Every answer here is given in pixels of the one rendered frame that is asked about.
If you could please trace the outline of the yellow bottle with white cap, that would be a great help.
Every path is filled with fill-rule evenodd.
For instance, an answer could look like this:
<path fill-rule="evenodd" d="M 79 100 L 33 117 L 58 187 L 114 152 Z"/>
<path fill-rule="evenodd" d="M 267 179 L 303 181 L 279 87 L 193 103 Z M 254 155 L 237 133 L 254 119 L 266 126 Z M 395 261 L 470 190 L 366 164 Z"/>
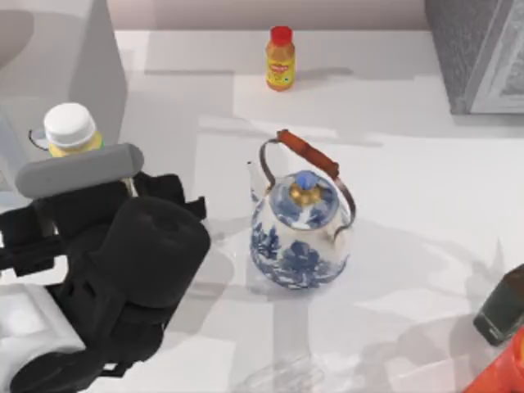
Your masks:
<path fill-rule="evenodd" d="M 104 147 L 103 137 L 90 111 L 77 102 L 51 108 L 43 119 L 48 151 L 60 158 Z"/>

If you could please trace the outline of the blue and white teapot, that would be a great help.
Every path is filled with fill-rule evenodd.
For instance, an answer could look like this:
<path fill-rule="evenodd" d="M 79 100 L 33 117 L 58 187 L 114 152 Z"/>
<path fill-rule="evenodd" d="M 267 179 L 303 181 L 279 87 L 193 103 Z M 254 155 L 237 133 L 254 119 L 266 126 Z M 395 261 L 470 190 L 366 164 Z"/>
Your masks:
<path fill-rule="evenodd" d="M 316 167 L 276 177 L 266 148 L 282 144 Z M 334 281 L 350 258 L 355 199 L 339 165 L 287 129 L 259 149 L 247 164 L 251 181 L 250 253 L 269 280 L 290 290 L 319 288 Z"/>

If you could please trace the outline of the orange bottle with red cap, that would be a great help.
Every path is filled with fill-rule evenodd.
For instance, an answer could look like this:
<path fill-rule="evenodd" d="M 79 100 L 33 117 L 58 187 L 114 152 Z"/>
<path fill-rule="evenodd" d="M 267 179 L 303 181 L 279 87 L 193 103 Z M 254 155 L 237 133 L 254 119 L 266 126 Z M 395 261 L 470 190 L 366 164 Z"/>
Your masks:
<path fill-rule="evenodd" d="M 277 25 L 269 31 L 265 47 L 266 84 L 275 91 L 289 89 L 295 81 L 296 49 L 293 31 L 287 25 Z"/>

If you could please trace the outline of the red-orange container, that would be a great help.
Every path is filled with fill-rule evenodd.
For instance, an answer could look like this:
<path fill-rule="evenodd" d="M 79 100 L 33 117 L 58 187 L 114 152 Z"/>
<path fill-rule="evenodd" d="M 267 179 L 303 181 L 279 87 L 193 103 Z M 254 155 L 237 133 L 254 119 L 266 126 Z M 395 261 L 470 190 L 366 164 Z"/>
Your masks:
<path fill-rule="evenodd" d="M 463 393 L 524 393 L 524 327 Z"/>

